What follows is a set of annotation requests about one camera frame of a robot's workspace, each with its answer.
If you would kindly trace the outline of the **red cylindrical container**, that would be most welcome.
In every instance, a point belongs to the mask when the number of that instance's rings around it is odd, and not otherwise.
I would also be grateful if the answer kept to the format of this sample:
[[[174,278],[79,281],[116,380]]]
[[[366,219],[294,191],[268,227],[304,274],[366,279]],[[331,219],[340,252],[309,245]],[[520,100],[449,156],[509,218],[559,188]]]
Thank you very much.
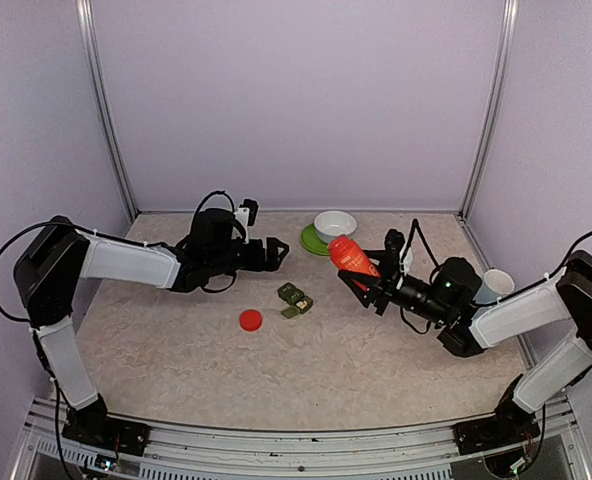
[[[342,235],[328,244],[329,256],[338,270],[366,273],[380,278],[375,266],[360,246],[348,236]]]

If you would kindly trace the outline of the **red container lid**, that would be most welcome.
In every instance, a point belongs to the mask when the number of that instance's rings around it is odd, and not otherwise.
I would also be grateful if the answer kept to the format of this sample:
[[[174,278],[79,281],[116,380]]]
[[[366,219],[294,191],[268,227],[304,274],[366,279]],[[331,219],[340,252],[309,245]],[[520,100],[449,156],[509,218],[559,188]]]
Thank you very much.
[[[259,330],[262,326],[262,323],[262,314],[257,310],[245,310],[239,316],[239,325],[244,331],[247,332]]]

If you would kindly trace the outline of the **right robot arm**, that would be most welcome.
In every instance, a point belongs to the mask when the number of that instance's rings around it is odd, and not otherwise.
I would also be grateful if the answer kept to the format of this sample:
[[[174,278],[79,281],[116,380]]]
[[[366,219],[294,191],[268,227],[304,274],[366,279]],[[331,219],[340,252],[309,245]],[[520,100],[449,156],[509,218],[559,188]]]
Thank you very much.
[[[577,250],[556,275],[484,307],[473,302],[482,284],[462,257],[450,257],[432,283],[402,274],[382,252],[377,275],[341,270],[339,278],[364,306],[382,314],[389,304],[440,327],[439,341],[453,355],[479,355],[498,343],[541,326],[570,319],[575,328],[528,373],[505,391],[489,419],[487,433],[499,444],[511,442],[535,412],[592,368],[592,255]]]

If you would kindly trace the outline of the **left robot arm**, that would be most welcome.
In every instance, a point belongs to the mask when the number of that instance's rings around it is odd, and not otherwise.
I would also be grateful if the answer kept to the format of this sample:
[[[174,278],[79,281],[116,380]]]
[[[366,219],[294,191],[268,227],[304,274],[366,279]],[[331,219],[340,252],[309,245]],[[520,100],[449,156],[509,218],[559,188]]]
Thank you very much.
[[[275,272],[289,247],[252,239],[254,215],[210,208],[197,214],[176,245],[149,244],[95,233],[56,216],[16,262],[13,277],[33,340],[78,430],[97,445],[109,443],[116,424],[83,364],[73,327],[73,299],[82,279],[149,285],[175,293],[208,292],[210,280],[239,271]]]

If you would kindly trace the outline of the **green plate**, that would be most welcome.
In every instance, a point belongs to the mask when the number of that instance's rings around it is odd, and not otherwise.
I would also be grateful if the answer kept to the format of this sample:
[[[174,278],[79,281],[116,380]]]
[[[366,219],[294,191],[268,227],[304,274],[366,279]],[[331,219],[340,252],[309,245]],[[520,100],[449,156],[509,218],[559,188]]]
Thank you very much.
[[[317,235],[314,224],[307,225],[300,233],[300,243],[302,247],[318,256],[328,256],[328,244],[323,242]]]

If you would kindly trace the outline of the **white ceramic bowl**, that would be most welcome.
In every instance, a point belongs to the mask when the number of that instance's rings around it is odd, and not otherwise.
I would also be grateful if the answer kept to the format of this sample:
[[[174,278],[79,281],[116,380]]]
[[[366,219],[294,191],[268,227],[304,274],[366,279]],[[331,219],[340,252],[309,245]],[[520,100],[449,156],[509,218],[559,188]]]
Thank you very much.
[[[313,222],[318,238],[330,243],[339,236],[352,235],[357,229],[356,219],[349,213],[338,210],[324,211],[318,214]]]

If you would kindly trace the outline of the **light blue mug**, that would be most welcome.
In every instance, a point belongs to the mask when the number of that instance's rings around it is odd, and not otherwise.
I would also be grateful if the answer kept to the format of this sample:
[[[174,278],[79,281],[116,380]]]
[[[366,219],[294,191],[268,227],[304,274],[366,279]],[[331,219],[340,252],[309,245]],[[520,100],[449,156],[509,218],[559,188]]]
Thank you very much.
[[[482,284],[474,296],[477,304],[495,303],[514,292],[515,283],[512,277],[499,269],[489,269],[482,276]]]

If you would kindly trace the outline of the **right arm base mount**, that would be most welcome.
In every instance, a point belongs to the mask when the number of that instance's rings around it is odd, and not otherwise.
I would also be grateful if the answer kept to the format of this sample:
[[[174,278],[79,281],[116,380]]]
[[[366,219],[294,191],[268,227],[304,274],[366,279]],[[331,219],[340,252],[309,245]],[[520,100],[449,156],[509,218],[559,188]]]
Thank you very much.
[[[512,445],[541,434],[535,414],[526,412],[513,401],[514,390],[522,377],[519,375],[510,383],[490,416],[454,425],[460,455]]]

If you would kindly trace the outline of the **front aluminium rail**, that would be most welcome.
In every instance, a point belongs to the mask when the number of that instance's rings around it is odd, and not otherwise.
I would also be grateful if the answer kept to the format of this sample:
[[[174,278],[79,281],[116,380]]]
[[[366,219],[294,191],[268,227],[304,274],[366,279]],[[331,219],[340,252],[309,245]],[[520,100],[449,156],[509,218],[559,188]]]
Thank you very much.
[[[29,479],[39,455],[56,460],[53,400],[35,398],[14,445],[4,479]],[[592,479],[592,462],[565,396],[548,402],[545,439],[534,466],[520,479]],[[113,414],[150,427],[143,456],[119,453],[115,466],[94,468],[111,452],[62,439],[71,465],[107,479],[448,479],[456,463],[485,467],[485,457],[517,448],[461,454],[454,425],[481,415],[403,427],[337,431],[262,431],[205,427]]]

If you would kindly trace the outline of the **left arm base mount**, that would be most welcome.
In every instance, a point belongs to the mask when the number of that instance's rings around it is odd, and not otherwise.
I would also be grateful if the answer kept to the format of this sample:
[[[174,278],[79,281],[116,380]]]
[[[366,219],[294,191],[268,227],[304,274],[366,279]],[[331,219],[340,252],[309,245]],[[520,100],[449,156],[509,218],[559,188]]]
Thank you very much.
[[[67,409],[63,435],[81,444],[142,457],[150,427],[142,422],[112,417],[101,395],[90,405]]]

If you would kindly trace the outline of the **right aluminium frame post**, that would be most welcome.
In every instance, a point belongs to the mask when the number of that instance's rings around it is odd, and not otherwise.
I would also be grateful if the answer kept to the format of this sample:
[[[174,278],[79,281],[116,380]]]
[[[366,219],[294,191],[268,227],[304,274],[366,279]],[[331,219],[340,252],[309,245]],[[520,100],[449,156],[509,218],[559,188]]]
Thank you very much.
[[[498,116],[503,101],[503,92],[509,69],[513,39],[515,36],[520,2],[504,2],[500,37],[491,79],[490,93],[485,109],[482,130],[477,144],[474,164],[459,209],[459,218],[467,223],[472,216],[476,198],[482,185]]]

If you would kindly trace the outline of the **aluminium frame post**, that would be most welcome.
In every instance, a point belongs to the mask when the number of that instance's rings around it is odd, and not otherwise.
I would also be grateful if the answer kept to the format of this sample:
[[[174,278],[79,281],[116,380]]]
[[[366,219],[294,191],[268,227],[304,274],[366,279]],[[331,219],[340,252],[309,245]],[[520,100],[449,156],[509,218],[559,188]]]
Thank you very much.
[[[137,207],[126,166],[122,158],[111,114],[110,102],[103,77],[100,50],[95,31],[93,5],[90,0],[77,0],[75,4],[97,114],[107,147],[111,169],[115,176],[119,196],[127,218],[130,222],[133,222],[138,217],[140,211]]]
[[[498,116],[503,101],[503,92],[509,69],[513,39],[515,36],[520,2],[504,2],[500,37],[491,79],[490,93],[485,109],[482,130],[477,144],[474,164],[459,209],[459,218],[467,223],[472,216],[476,198],[482,185]]]

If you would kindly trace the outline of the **left aluminium frame post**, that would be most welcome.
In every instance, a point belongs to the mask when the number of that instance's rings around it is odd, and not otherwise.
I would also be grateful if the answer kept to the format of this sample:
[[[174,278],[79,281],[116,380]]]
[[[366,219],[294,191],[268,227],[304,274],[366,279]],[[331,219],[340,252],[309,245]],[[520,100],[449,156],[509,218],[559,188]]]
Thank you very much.
[[[111,114],[110,102],[103,77],[100,50],[95,31],[93,5],[90,0],[77,0],[75,4],[97,114],[107,147],[111,169],[115,176],[119,196],[127,218],[130,222],[133,222],[138,217],[140,211],[137,207],[126,166],[122,158]]]

